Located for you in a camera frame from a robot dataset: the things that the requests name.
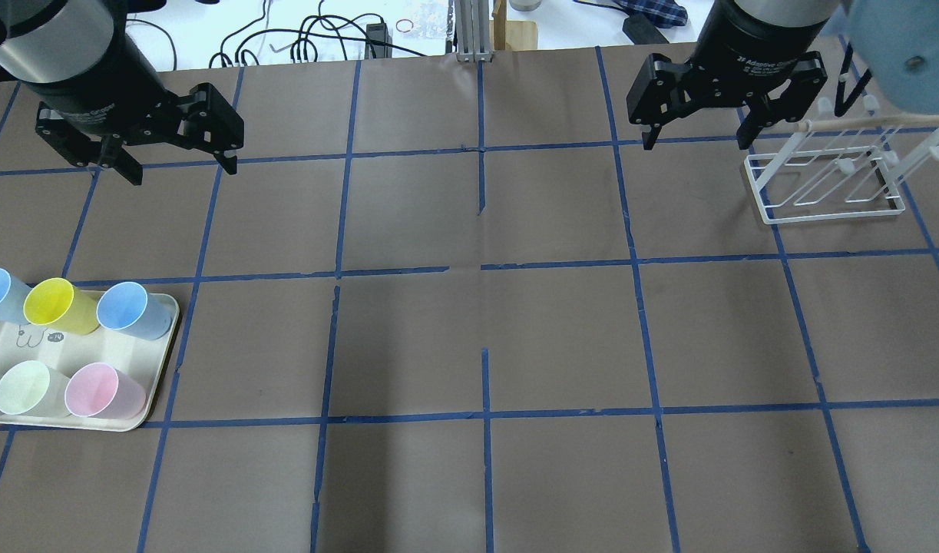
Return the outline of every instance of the cartoon drawing on tray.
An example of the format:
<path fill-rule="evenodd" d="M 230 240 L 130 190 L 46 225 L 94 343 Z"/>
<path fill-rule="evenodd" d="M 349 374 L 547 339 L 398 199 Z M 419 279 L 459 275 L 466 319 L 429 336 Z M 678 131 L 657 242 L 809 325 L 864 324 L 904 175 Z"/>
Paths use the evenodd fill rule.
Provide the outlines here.
<path fill-rule="evenodd" d="M 31 326 L 31 329 L 26 330 L 26 326 Z M 32 325 L 19 325 L 19 336 L 15 337 L 15 345 L 19 347 L 37 347 L 38 344 L 42 343 L 42 335 L 44 334 L 44 326 L 37 328 Z M 58 340 L 50 339 L 49 342 L 58 342 Z"/>

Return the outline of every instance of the white drying rack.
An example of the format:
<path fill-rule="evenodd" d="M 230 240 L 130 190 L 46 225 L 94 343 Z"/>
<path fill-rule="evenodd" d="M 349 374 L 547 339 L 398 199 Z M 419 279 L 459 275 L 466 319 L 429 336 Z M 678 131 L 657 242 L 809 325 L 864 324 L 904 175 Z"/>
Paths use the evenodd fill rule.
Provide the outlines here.
<path fill-rule="evenodd" d="M 865 110 L 855 119 L 824 119 L 833 104 L 820 98 L 817 118 L 798 123 L 778 153 L 747 155 L 746 176 L 763 223 L 894 216 L 905 210 L 898 185 L 929 158 L 939 161 L 939 126 L 902 160 L 889 137 L 907 126 L 939 125 L 939 115 L 879 116 L 874 97 L 865 97 Z M 784 173 L 798 179 L 774 180 Z"/>

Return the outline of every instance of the white surface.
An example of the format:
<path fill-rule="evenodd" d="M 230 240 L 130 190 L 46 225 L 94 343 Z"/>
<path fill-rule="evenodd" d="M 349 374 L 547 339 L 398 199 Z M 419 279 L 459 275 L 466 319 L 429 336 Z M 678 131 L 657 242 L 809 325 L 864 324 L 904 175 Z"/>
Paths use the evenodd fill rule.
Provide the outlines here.
<path fill-rule="evenodd" d="M 671 42 L 696 41 L 704 25 L 713 0 L 679 0 L 686 8 L 688 22 L 686 27 L 661 29 Z M 268 28 L 298 28 L 307 15 L 316 13 L 318 0 L 273 0 L 270 8 Z M 396 45 L 428 55 L 440 55 L 445 52 L 445 21 L 447 21 L 448 0 L 326 0 L 322 4 L 324 15 L 343 15 L 353 18 L 365 12 L 384 15 L 391 29 L 392 40 Z M 261 15 L 261 2 L 258 0 L 220 0 L 220 4 L 206 6 L 194 0 L 168 0 L 163 9 L 147 13 L 130 15 L 161 25 L 170 32 L 177 46 L 179 69 L 205 68 L 214 52 L 220 49 L 224 36 L 243 27 L 247 22 Z M 409 18 L 415 22 L 410 32 L 396 31 L 396 22 Z M 624 14 L 607 8 L 595 8 L 575 4 L 571 0 L 544 0 L 541 6 L 532 12 L 518 12 L 508 9 L 511 20 L 536 21 L 538 25 L 538 47 L 542 49 L 579 48 L 587 46 L 629 45 L 630 39 L 623 34 Z M 376 22 L 375 18 L 364 18 L 365 22 Z M 227 55 L 233 56 L 233 50 L 245 38 L 255 31 L 265 28 L 265 22 L 258 22 L 247 31 L 241 32 L 227 41 Z M 168 40 L 156 28 L 149 25 L 128 25 L 128 34 L 145 54 L 152 65 L 159 71 L 172 68 L 171 48 Z M 344 31 L 344 35 L 360 36 Z M 248 45 L 258 55 L 262 64 L 290 63 L 287 50 L 273 53 L 270 46 L 279 48 L 288 45 L 295 38 L 294 34 L 273 32 L 253 38 Z M 339 41 L 335 39 L 317 39 L 319 60 L 342 59 Z M 347 43 L 346 52 L 350 59 L 363 57 L 363 42 Z M 406 57 L 411 54 L 395 50 L 393 56 Z"/>
<path fill-rule="evenodd" d="M 85 290 L 85 292 L 94 298 L 101 297 L 102 294 L 96 290 Z M 136 339 L 136 337 L 122 335 L 122 333 L 98 326 L 98 329 L 89 335 L 62 333 L 61 342 L 52 342 L 49 336 L 56 333 L 52 329 L 42 329 L 41 326 L 23 326 L 24 333 L 19 335 L 18 325 L 0 321 L 0 371 L 6 371 L 22 361 L 34 359 L 70 377 L 87 364 L 103 361 L 128 374 L 146 389 L 145 407 L 135 417 L 114 420 L 76 416 L 0 416 L 0 424 L 83 428 L 112 432 L 132 430 L 141 424 L 152 410 L 154 395 L 159 389 L 159 377 L 163 372 L 174 328 L 179 320 L 179 304 L 175 298 L 167 294 L 153 295 L 172 312 L 170 332 L 157 340 Z"/>

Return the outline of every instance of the yellow cup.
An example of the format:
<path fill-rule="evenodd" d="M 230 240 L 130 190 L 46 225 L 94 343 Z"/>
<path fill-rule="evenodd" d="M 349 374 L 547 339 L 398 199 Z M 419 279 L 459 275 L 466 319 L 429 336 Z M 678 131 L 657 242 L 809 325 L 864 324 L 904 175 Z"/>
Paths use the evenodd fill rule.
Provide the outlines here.
<path fill-rule="evenodd" d="M 42 280 L 26 297 L 22 312 L 34 325 L 75 335 L 89 335 L 98 327 L 98 302 L 66 279 Z"/>

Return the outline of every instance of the metal bracket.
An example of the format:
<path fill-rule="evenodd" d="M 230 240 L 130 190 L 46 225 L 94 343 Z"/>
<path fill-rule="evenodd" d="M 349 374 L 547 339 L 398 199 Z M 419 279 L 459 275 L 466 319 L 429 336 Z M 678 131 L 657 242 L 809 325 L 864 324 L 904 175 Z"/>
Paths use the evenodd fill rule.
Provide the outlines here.
<path fill-rule="evenodd" d="M 490 2 L 488 0 L 455 0 L 455 57 L 462 62 L 490 61 Z"/>

